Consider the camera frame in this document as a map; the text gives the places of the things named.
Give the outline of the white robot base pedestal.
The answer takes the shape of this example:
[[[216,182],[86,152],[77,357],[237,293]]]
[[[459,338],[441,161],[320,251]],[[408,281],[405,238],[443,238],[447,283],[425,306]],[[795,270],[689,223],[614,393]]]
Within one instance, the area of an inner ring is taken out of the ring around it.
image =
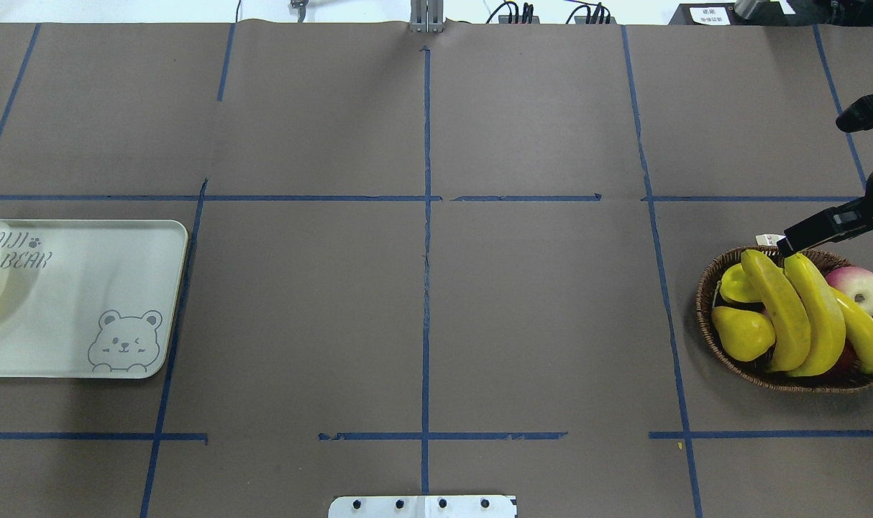
[[[505,495],[397,495],[338,497],[329,517],[518,517],[516,498]]]

